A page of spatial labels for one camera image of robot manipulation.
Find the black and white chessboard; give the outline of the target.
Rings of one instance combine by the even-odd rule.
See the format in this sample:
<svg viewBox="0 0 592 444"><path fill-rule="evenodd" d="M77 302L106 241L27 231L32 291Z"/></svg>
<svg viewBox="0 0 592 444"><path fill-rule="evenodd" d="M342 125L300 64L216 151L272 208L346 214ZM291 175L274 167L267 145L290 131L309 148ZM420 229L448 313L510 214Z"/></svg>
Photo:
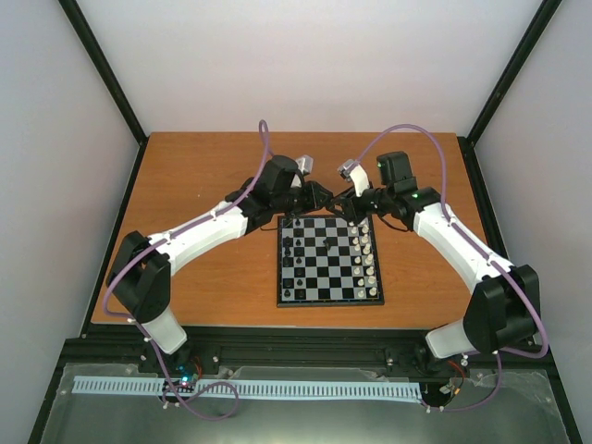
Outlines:
<svg viewBox="0 0 592 444"><path fill-rule="evenodd" d="M301 219L302 228L295 227ZM380 276L377 244L371 218L358 224L337 216L281 216L277 227L277 306L355 306L385 303ZM363 234L362 224L369 231ZM328 251L323 241L333 238ZM376 297L368 290L376 287ZM284 300L283 292L292 291ZM306 299L297 300L296 290L305 290Z"/></svg>

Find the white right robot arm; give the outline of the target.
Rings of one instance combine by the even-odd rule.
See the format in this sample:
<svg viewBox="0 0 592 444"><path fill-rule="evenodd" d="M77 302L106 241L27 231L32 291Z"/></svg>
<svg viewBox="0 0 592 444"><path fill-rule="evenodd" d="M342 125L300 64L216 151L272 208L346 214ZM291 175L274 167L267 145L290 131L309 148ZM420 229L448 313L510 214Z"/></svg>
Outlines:
<svg viewBox="0 0 592 444"><path fill-rule="evenodd" d="M539 282L528 265L515 266L477 238L431 187L419 188L408 155L377 158L382 185L371 185L359 162L346 161L340 175L351 187L328 210L353 223L390 215L427 241L461 277L471 293L463 318L429 331L431 354L444 359L473 352L515 352L515 344L543 333Z"/></svg>

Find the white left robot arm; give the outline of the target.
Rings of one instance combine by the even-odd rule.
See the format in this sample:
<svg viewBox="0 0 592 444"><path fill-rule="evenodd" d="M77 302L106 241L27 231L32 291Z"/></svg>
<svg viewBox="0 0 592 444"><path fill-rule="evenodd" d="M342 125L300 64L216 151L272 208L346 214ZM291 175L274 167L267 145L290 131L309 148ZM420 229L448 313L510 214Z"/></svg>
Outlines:
<svg viewBox="0 0 592 444"><path fill-rule="evenodd" d="M325 207L333 194L306 179L312 162L308 155L274 155L209 212L160 233L132 231L123 238L105 281L106 296L124 306L123 317L156 344L170 371L182 372L192 361L187 333L171 308L172 278L194 259L263 227L275 215L300 216Z"/></svg>

